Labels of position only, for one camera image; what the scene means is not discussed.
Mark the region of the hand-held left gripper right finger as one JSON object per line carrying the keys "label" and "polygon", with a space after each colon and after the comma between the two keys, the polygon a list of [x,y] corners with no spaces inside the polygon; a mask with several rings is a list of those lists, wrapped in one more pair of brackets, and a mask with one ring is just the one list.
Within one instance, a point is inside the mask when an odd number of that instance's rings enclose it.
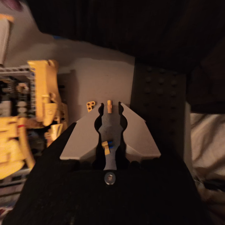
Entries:
{"label": "hand-held left gripper right finger", "polygon": [[124,103],[118,103],[122,132],[118,147],[118,167],[129,167],[132,162],[160,158],[161,153],[145,120]]}

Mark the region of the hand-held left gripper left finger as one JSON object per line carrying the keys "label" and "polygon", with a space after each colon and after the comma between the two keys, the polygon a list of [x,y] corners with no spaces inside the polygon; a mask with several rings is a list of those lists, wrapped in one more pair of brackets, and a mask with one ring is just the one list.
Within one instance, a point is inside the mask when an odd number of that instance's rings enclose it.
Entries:
{"label": "hand-held left gripper left finger", "polygon": [[103,114],[104,104],[101,103],[76,122],[60,155],[61,160],[86,162],[97,170],[105,168],[105,151],[99,132]]}

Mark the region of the yellow panel brick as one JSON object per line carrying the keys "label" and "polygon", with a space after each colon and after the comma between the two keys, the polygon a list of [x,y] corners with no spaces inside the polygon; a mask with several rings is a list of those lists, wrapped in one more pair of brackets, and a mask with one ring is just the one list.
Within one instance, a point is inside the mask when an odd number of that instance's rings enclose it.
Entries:
{"label": "yellow panel brick", "polygon": [[102,148],[104,149],[105,156],[109,155],[111,149],[113,148],[113,141],[104,141],[102,142]]}

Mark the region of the yellow toy brick car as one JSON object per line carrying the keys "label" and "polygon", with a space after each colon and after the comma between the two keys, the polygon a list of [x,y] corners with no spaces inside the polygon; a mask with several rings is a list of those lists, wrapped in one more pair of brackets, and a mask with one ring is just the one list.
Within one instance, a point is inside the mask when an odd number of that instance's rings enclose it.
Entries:
{"label": "yellow toy brick car", "polygon": [[0,180],[35,165],[32,149],[43,151],[68,127],[55,60],[0,69]]}

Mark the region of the instruction booklet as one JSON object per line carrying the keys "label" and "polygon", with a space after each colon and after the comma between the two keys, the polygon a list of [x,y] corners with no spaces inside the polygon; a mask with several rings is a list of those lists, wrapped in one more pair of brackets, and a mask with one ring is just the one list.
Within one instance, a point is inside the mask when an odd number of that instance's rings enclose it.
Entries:
{"label": "instruction booklet", "polygon": [[0,20],[0,66],[4,66],[6,51],[10,40],[13,24],[6,19]]}

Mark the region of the grey desk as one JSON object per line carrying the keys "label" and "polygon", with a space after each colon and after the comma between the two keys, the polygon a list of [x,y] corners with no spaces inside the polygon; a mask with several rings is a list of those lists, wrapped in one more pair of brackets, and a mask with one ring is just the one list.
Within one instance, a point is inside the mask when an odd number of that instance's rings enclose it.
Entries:
{"label": "grey desk", "polygon": [[[102,140],[112,139],[114,147],[106,156],[105,170],[116,169],[115,151],[120,144],[120,116],[118,102],[129,107],[134,73],[134,57],[89,43],[55,39],[43,34],[31,15],[27,3],[21,2],[22,11],[0,3],[0,13],[14,17],[5,68],[28,66],[29,60],[54,59],[59,63],[58,84],[63,102],[68,105],[69,122],[77,122],[88,114],[86,103],[104,103],[100,133]],[[107,101],[112,101],[108,114]]]}

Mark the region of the yellow angled beam brick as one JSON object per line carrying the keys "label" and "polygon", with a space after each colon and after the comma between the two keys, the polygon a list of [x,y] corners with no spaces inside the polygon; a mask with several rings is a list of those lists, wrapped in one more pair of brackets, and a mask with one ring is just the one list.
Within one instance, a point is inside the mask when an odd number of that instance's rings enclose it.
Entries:
{"label": "yellow angled beam brick", "polygon": [[96,105],[95,101],[89,101],[86,103],[88,112],[92,111],[93,107]]}

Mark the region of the black studded baseplate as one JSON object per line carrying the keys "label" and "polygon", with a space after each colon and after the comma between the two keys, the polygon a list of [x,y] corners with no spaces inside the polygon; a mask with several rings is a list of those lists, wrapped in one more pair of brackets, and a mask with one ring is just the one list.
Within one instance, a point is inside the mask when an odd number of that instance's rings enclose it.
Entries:
{"label": "black studded baseplate", "polygon": [[184,155],[186,75],[135,62],[130,108],[147,124],[161,153]]}

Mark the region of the person's white sweater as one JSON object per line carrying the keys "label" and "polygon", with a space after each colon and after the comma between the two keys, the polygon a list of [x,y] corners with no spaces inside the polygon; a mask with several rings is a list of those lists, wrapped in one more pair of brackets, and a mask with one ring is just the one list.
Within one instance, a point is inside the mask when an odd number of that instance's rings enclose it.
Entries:
{"label": "person's white sweater", "polygon": [[225,115],[190,114],[192,176],[201,199],[225,205]]}

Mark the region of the person's fleece-lined jacket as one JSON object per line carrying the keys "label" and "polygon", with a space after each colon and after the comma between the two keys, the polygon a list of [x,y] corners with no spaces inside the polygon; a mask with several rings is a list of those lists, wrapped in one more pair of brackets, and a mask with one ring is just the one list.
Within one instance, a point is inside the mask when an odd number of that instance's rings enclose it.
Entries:
{"label": "person's fleece-lined jacket", "polygon": [[27,0],[42,33],[188,75],[192,111],[225,113],[224,0]]}

